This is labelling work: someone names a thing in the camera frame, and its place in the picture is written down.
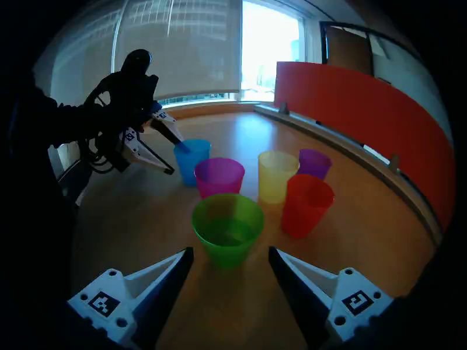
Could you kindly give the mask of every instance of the red partition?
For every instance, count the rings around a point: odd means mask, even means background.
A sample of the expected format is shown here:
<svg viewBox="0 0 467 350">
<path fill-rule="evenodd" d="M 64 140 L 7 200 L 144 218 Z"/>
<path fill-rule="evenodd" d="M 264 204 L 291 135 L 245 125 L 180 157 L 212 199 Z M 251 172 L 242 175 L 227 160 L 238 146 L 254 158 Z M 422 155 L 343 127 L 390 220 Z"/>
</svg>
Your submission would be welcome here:
<svg viewBox="0 0 467 350">
<path fill-rule="evenodd" d="M 371 76 L 322 64 L 278 62 L 274 105 L 321 121 L 391 158 L 418 186 L 446 229 L 454 210 L 454 152 L 418 103 Z"/>
</svg>

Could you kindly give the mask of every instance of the purple cup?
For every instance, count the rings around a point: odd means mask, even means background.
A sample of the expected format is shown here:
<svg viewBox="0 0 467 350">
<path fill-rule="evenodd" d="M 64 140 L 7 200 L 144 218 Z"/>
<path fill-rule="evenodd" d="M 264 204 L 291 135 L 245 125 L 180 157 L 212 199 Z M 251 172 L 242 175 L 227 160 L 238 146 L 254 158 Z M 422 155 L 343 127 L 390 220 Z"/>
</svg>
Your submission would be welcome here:
<svg viewBox="0 0 467 350">
<path fill-rule="evenodd" d="M 211 158 L 194 168 L 201 198 L 219 193 L 239 193 L 245 168 L 233 159 Z"/>
<path fill-rule="evenodd" d="M 327 172 L 331 168 L 331 159 L 314 150 L 314 149 L 301 149 L 298 160 L 300 168 L 297 174 L 309 174 L 324 180 Z"/>
</svg>

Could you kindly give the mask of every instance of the blue object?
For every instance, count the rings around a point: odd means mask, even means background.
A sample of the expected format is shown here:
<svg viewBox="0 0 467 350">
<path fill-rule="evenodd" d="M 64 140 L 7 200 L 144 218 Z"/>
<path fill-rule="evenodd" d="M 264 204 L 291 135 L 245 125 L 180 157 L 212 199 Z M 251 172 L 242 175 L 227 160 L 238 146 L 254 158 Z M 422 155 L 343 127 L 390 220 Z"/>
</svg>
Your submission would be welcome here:
<svg viewBox="0 0 467 350">
<path fill-rule="evenodd" d="M 209 159 L 211 144 L 206 140 L 185 140 L 173 148 L 177 164 L 182 174 L 183 183 L 186 186 L 196 186 L 194 168 L 203 160 Z"/>
</svg>

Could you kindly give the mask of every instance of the cup rim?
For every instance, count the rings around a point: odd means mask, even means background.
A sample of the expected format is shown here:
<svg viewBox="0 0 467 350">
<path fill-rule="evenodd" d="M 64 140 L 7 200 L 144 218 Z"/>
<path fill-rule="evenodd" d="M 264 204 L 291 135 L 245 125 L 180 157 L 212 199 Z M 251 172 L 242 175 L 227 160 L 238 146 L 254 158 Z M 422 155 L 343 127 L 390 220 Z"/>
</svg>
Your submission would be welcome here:
<svg viewBox="0 0 467 350">
<path fill-rule="evenodd" d="M 316 206 L 317 208 L 330 208 L 331 205 L 334 203 L 334 199 L 336 198 L 336 193 L 334 192 L 334 190 L 332 189 L 332 187 L 327 183 L 325 182 L 324 180 L 322 180 L 321 178 L 319 177 L 316 177 L 316 176 L 313 176 L 313 175 L 310 175 L 310 174 L 296 174 L 296 175 L 293 175 L 288 181 L 287 181 L 287 194 L 285 195 L 285 200 L 287 201 L 287 196 L 289 196 L 289 189 L 288 189 L 288 186 L 289 186 L 289 182 L 290 181 L 296 181 L 297 179 L 299 178 L 312 178 L 313 181 L 315 182 L 319 182 L 320 183 L 320 186 L 324 186 L 324 188 L 326 188 L 326 191 L 329 191 L 332 196 L 329 197 L 329 200 L 327 201 L 323 201 L 323 204 L 320 205 L 320 206 Z M 304 192 L 301 192 L 299 193 L 298 195 L 295 195 L 295 194 L 290 194 L 290 197 L 299 197 L 299 198 L 302 198 L 302 199 L 306 199 L 306 193 Z"/>
<path fill-rule="evenodd" d="M 212 147 L 211 143 L 210 143 L 209 141 L 205 140 L 205 139 L 185 139 L 185 140 L 183 140 L 183 141 L 181 142 L 181 144 L 185 144 L 185 142 L 191 143 L 191 141 L 201 141 L 202 143 L 204 143 L 205 146 L 206 146 L 206 148 L 203 149 L 203 151 L 208 151 L 208 150 L 210 150 L 211 147 Z M 173 147 L 173 152 L 174 152 L 175 154 L 185 154 L 184 152 L 182 152 L 182 151 L 180 150 L 179 144 L 177 144 L 177 145 L 175 145 L 175 146 Z"/>
<path fill-rule="evenodd" d="M 276 154 L 281 154 L 281 155 L 284 155 L 284 156 L 287 156 L 288 158 L 290 159 L 294 159 L 295 160 L 295 167 L 294 169 L 291 169 L 291 170 L 283 170 L 283 169 L 275 169 L 275 171 L 277 172 L 281 172 L 281 173 L 296 173 L 300 167 L 300 162 L 299 160 L 297 159 L 297 157 L 295 157 L 294 155 L 290 154 L 290 153 L 287 153 L 287 152 L 283 152 L 281 150 L 266 150 L 264 152 L 262 152 L 259 156 L 258 156 L 258 162 L 264 166 L 264 167 L 267 167 L 266 165 L 264 165 L 262 163 L 262 158 L 266 155 L 266 154 L 269 154 L 269 153 L 276 153 Z"/>
<path fill-rule="evenodd" d="M 319 167 L 332 167 L 332 159 L 328 157 L 328 155 L 318 151 L 317 149 L 312 148 L 302 148 L 298 152 L 298 159 L 303 160 L 310 160 L 309 156 L 314 155 L 317 156 L 316 159 L 319 160 L 319 163 L 314 163 L 313 166 Z"/>
<path fill-rule="evenodd" d="M 239 166 L 239 169 L 241 169 L 241 176 L 239 179 L 236 179 L 236 180 L 233 180 L 233 181 L 230 181 L 230 182 L 227 182 L 227 183 L 219 183 L 219 182 L 212 182 L 212 181 L 207 181 L 205 180 L 202 176 L 200 176 L 199 174 L 197 174 L 197 172 L 200 171 L 201 167 L 204 166 L 206 163 L 210 163 L 212 161 L 216 161 L 216 160 L 228 160 L 229 163 L 232 163 L 232 164 L 236 164 Z M 209 184 L 209 185 L 214 185 L 214 186 L 228 186 L 228 185 L 231 185 L 231 184 L 234 184 L 236 182 L 238 182 L 239 180 L 243 180 L 243 177 L 245 176 L 245 167 L 240 163 L 240 162 L 237 162 L 235 159 L 232 159 L 232 158 L 227 158 L 227 157 L 214 157 L 214 158 L 208 158 L 208 159 L 204 159 L 202 160 L 201 162 L 199 162 L 196 167 L 194 167 L 194 177 L 195 179 L 198 181 L 201 181 L 202 183 L 206 183 L 206 184 Z"/>
<path fill-rule="evenodd" d="M 251 203 L 254 203 L 259 209 L 260 209 L 260 212 L 261 212 L 261 230 L 259 230 L 258 234 L 256 236 L 254 236 L 253 238 L 249 239 L 248 241 L 238 245 L 238 246 L 219 246 L 218 244 L 214 244 L 214 243 L 211 243 L 209 242 L 208 240 L 206 240 L 205 238 L 201 237 L 201 235 L 198 233 L 197 229 L 195 228 L 195 225 L 194 225 L 194 222 L 193 222 L 193 216 L 194 216 L 194 213 L 196 211 L 196 209 L 201 205 L 201 203 L 203 201 L 206 201 L 208 200 L 209 198 L 215 198 L 215 197 L 220 197 L 220 196 L 229 196 L 229 197 L 243 197 L 245 199 L 247 199 L 248 201 L 250 201 Z M 214 195 L 211 195 L 209 197 L 206 197 L 205 199 L 202 199 L 193 209 L 193 213 L 191 214 L 191 227 L 193 228 L 193 231 L 195 232 L 196 236 L 198 236 L 198 238 L 201 240 L 201 242 L 203 244 L 208 244 L 208 246 L 212 246 L 212 247 L 217 247 L 217 248 L 223 248 L 223 249 L 238 249 L 240 247 L 244 247 L 244 246 L 247 246 L 249 244 L 252 244 L 255 242 L 255 240 L 259 237 L 259 235 L 261 234 L 261 232 L 263 231 L 264 229 L 264 212 L 263 210 L 261 209 L 261 207 L 259 206 L 259 204 L 257 202 L 255 202 L 254 200 L 252 200 L 251 198 L 248 198 L 248 197 L 245 197 L 244 195 L 241 195 L 241 194 L 237 194 L 237 193 L 219 193 L 219 194 L 214 194 Z"/>
</svg>

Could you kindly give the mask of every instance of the wall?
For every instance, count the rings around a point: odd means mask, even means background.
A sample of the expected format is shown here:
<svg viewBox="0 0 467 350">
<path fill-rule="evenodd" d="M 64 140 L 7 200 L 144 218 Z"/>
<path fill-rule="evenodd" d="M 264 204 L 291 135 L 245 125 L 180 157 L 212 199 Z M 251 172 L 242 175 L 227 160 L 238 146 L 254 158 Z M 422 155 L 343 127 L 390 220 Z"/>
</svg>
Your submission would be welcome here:
<svg viewBox="0 0 467 350">
<path fill-rule="evenodd" d="M 444 131 L 409 96 L 371 76 L 322 64 L 279 62 L 274 105 L 321 121 L 384 157 L 426 196 L 443 229 L 455 202 L 454 152 Z"/>
<path fill-rule="evenodd" d="M 393 87 L 417 101 L 436 120 L 452 144 L 451 127 L 446 109 L 437 89 L 433 90 L 426 81 L 426 78 L 432 81 L 431 77 L 416 75 L 399 63 L 382 56 L 374 55 L 373 59 L 375 77 L 385 79 Z"/>
<path fill-rule="evenodd" d="M 346 2 L 365 21 L 365 27 L 386 34 L 409 48 L 412 52 L 417 52 L 410 40 L 396 28 L 391 19 L 369 0 L 346 0 Z"/>
</svg>

